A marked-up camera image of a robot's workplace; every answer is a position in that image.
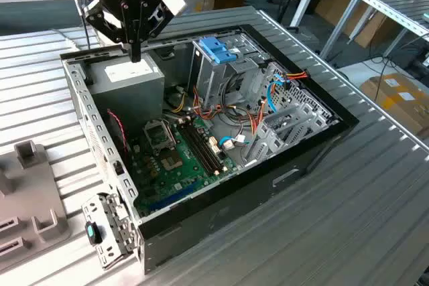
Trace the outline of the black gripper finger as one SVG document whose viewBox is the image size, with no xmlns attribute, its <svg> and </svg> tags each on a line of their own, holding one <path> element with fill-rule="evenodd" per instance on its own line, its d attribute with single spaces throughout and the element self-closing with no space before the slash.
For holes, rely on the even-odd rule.
<svg viewBox="0 0 429 286">
<path fill-rule="evenodd" d="M 130 37 L 126 25 L 121 24 L 117 27 L 109 22 L 103 11 L 101 0 L 92 0 L 84 8 L 84 18 L 95 30 L 116 44 L 123 44 L 123 49 L 127 51 L 132 62 L 136 62 L 136 43 L 133 37 Z"/>
<path fill-rule="evenodd" d="M 161 1 L 153 6 L 141 2 L 135 41 L 135 62 L 141 60 L 141 44 L 155 38 L 170 21 L 170 11 Z"/>
</svg>

